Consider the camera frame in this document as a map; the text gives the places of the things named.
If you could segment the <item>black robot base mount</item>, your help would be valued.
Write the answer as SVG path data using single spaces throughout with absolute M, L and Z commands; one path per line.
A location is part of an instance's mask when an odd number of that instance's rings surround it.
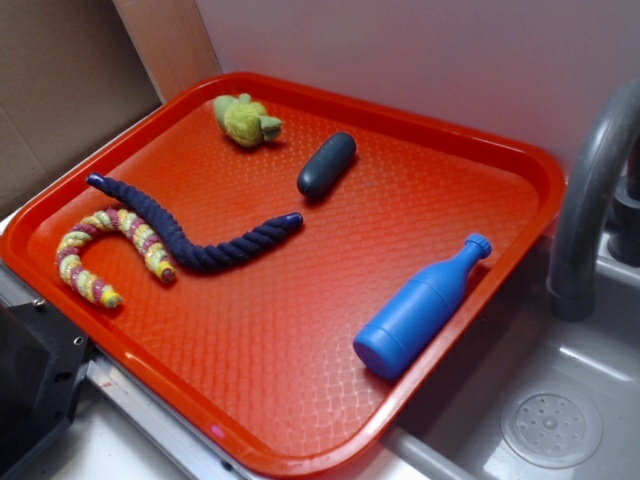
M 15 479 L 73 423 L 89 345 L 43 299 L 1 308 L 3 479 Z

